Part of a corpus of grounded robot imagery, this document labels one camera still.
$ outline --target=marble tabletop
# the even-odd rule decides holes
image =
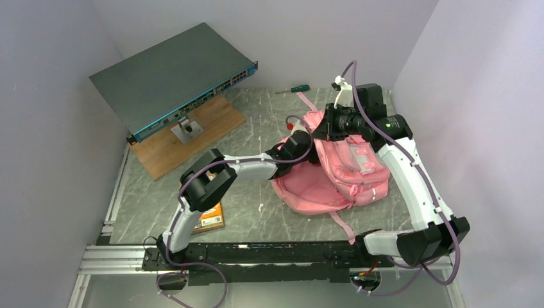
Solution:
[[[247,121],[219,139],[210,148],[233,156],[256,155],[270,149],[289,134],[284,119],[303,115],[308,107],[296,94],[275,94],[285,89],[231,89],[225,98]],[[336,91],[312,89],[305,95],[319,109],[334,102]],[[386,100],[388,112],[393,111]],[[199,157],[196,155],[174,171],[153,181],[134,157],[117,213],[111,244],[139,244],[148,235],[158,236],[169,225],[177,207],[179,178]],[[270,182],[235,183],[222,199],[225,227],[195,234],[197,242],[328,241],[347,239],[344,230],[328,214],[305,216],[284,204]],[[339,211],[340,217],[358,234],[367,230],[407,230],[410,217],[393,178],[388,196],[363,207]]]

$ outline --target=wooden plank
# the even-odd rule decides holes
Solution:
[[[183,144],[170,130],[178,124],[176,121],[130,146],[155,181],[246,121],[223,96],[211,99],[193,112],[203,132],[188,143]]]

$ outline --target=backpack strap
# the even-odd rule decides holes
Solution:
[[[338,216],[338,212],[329,212],[330,217],[334,219],[334,222],[336,222],[340,227],[344,229],[346,234],[348,235],[348,242],[350,242],[351,245],[355,243],[355,233],[353,230],[348,226],[347,223],[345,223],[340,216]]]
[[[297,92],[296,95],[298,95],[298,97],[300,99],[302,99],[302,101],[308,106],[310,107],[310,110],[311,111],[318,111],[318,109],[316,108],[316,106],[306,97],[306,95],[302,94],[302,92]]]

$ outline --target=screwdriver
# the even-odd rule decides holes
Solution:
[[[276,92],[276,94],[287,93],[287,92],[291,92],[291,93],[305,92],[308,90],[310,90],[309,85],[299,85],[298,87],[291,88],[290,90],[287,90],[287,91]]]

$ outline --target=pink backpack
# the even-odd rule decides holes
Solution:
[[[312,110],[303,118],[314,130],[325,112],[317,111],[304,94],[299,92],[297,95]],[[306,161],[293,166],[289,174],[272,180],[272,187],[296,212],[306,215],[329,213],[353,243],[353,230],[336,211],[367,205],[387,196],[390,172],[360,136],[351,135],[335,142],[314,139],[314,142],[321,164],[312,165]]]

